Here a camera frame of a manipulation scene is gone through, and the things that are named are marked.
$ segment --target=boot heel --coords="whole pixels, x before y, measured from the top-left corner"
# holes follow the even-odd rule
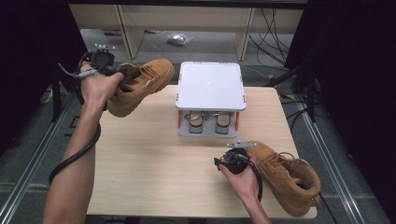
[[[230,114],[217,115],[216,133],[227,134],[230,127]]]
[[[202,116],[201,111],[192,110],[190,112],[190,133],[201,133],[202,132]]]

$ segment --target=boot laces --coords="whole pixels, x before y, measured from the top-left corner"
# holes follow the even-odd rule
[[[151,82],[160,79],[160,74],[157,74],[149,65],[140,66],[140,73],[143,75],[142,78],[147,81],[145,87],[147,87]]]
[[[282,164],[284,162],[284,160],[286,159],[284,155],[289,155],[289,156],[291,156],[292,160],[294,159],[294,156],[289,152],[280,152],[280,153],[271,155],[270,157],[265,159],[269,170],[271,170],[273,173],[275,173],[276,165]]]

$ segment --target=black cord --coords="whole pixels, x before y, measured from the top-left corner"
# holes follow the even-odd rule
[[[82,150],[80,150],[79,152],[77,152],[76,154],[74,154],[73,156],[69,157],[65,161],[61,162],[58,166],[56,166],[55,169],[53,169],[49,175],[49,184],[52,183],[53,178],[57,174],[59,174],[66,166],[70,165],[72,162],[76,161],[77,159],[85,155],[99,140],[100,134],[101,134],[101,127],[100,124],[98,123],[95,136],[93,137],[91,142],[88,143],[88,145],[85,146]]]
[[[294,112],[294,113],[288,115],[288,116],[286,117],[286,119],[289,119],[289,118],[293,117],[294,115],[300,113],[300,112],[303,111],[303,110],[299,110],[299,111],[297,111],[297,112]]]
[[[293,121],[291,122],[291,125],[290,125],[290,132],[291,133],[293,133],[293,126],[294,126],[294,123],[296,122],[297,118],[300,117],[300,115],[302,115],[306,111],[308,111],[308,108],[305,108],[305,109],[300,110],[300,111],[297,112],[296,117],[294,117],[294,119],[293,119]]]
[[[267,20],[267,18],[265,17],[264,11],[263,11],[263,9],[262,9],[262,16],[264,17],[265,23],[267,24],[267,27],[268,27],[268,31],[267,31],[267,33],[265,34],[264,39],[265,39],[265,37],[267,37],[268,33],[270,33],[271,36],[273,37],[273,39],[275,40],[276,45],[277,45],[277,48],[276,48],[276,47],[273,47],[273,48],[274,48],[274,49],[279,49],[280,54],[282,55],[283,59],[286,60],[286,57],[285,57],[284,54],[283,54],[284,50],[281,49],[279,43],[280,43],[281,45],[283,45],[283,47],[285,47],[287,50],[289,50],[289,48],[288,48],[285,44],[283,44],[282,41],[281,41],[281,40],[279,39],[279,37],[277,36],[275,14],[276,14],[276,9],[273,8],[273,18],[271,19],[271,23],[268,23],[268,20]],[[272,30],[271,30],[272,25],[274,25],[275,34],[274,34],[274,33],[272,32]]]
[[[263,67],[267,67],[267,68],[271,68],[271,69],[275,69],[275,70],[279,70],[279,71],[284,71],[284,72],[287,72],[287,71],[289,71],[288,69],[281,69],[281,68],[276,68],[276,67],[272,67],[272,66],[268,66],[268,65],[265,65],[265,64],[263,64],[261,61],[260,61],[260,59],[259,59],[259,48],[260,48],[260,46],[256,43],[256,42],[254,42],[254,40],[251,38],[251,36],[249,36],[249,38],[253,41],[253,43],[258,47],[257,48],[257,52],[256,52],[256,58],[257,58],[257,61],[263,66]]]
[[[278,59],[274,54],[268,52],[266,49],[263,49],[263,48],[261,47],[261,44],[260,44],[260,45],[257,44],[257,43],[253,40],[253,38],[251,37],[251,35],[249,35],[248,37],[249,37],[250,40],[253,42],[253,44],[257,47],[257,52],[258,52],[259,50],[261,50],[262,52],[264,52],[265,54],[267,54],[268,56],[270,56],[271,58],[273,58],[275,61],[281,63],[282,65],[285,64],[282,60]]]
[[[287,105],[287,104],[297,104],[297,103],[306,103],[306,101],[288,101],[288,102],[282,102],[282,105]]]
[[[262,39],[262,42],[264,42],[264,43],[265,43],[268,47],[270,47],[271,49],[282,50],[282,52],[284,52],[284,53],[289,53],[288,51],[286,51],[286,50],[284,50],[284,49],[279,49],[279,48],[274,47],[274,46],[272,46],[271,44],[267,43],[267,42],[265,41],[265,36],[262,37],[262,34],[259,34],[259,37]]]
[[[338,224],[337,219],[335,219],[334,214],[332,213],[332,210],[330,209],[329,205],[326,203],[326,200],[324,200],[323,196],[321,195],[321,193],[319,193],[319,197],[321,199],[321,201],[323,202],[324,206],[326,207],[326,209],[329,211],[330,216],[332,217],[332,221],[335,224]]]
[[[79,73],[79,69],[81,68],[82,63],[84,62],[84,60],[87,59],[87,57],[90,54],[91,54],[90,52],[86,52],[86,53],[84,53],[82,55],[81,59],[78,62],[78,68],[76,69],[76,74]],[[81,80],[79,80],[79,79],[77,80],[77,83],[76,83],[76,92],[77,92],[77,97],[78,97],[80,103],[83,105],[84,104],[84,99],[83,99],[82,94],[81,94]],[[53,178],[57,174],[59,174],[66,166],[70,165],[71,163],[73,163],[74,161],[78,160],[83,155],[85,155],[96,144],[96,142],[99,140],[100,135],[101,135],[101,126],[100,126],[100,123],[98,122],[98,125],[97,125],[97,128],[96,128],[96,133],[95,133],[93,139],[82,150],[80,150],[79,152],[77,152],[73,156],[69,157],[65,161],[61,162],[59,165],[57,165],[55,167],[55,169],[52,170],[52,172],[49,175],[49,184],[52,183]]]
[[[247,165],[250,166],[250,168],[253,170],[254,174],[257,177],[257,182],[259,183],[259,193],[257,195],[257,198],[261,202],[262,201],[262,176],[260,175],[259,170],[257,170],[257,167],[253,163],[253,161],[248,161]]]

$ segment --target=shoe pair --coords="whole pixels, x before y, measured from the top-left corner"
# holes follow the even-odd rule
[[[227,134],[230,126],[230,113],[217,113],[215,116],[217,119],[217,125],[215,128],[216,133]],[[209,119],[209,114],[204,114],[198,110],[192,110],[189,115],[190,121],[190,133],[201,133],[203,131],[203,121]]]

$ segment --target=white box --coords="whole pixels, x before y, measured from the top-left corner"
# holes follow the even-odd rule
[[[239,125],[239,112],[246,109],[241,69],[237,63],[184,62],[180,67],[176,107],[178,133],[187,136],[235,138]],[[203,119],[203,131],[190,133],[190,121],[184,119],[190,111],[207,114],[230,112],[227,134],[216,133],[216,118]]]

